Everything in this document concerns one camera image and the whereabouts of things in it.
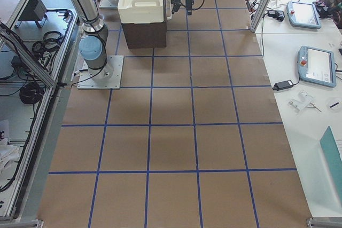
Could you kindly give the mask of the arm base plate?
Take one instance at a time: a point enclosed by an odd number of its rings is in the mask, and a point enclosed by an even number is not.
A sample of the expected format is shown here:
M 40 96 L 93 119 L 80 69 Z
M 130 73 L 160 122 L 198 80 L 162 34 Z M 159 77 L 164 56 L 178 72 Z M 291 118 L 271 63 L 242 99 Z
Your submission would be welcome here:
M 124 56 L 107 56 L 107 64 L 96 76 L 95 70 L 88 71 L 88 65 L 83 62 L 82 69 L 87 71 L 80 74 L 81 82 L 77 84 L 79 90 L 120 89 Z
M 117 9 L 119 0 L 100 0 L 100 9 Z

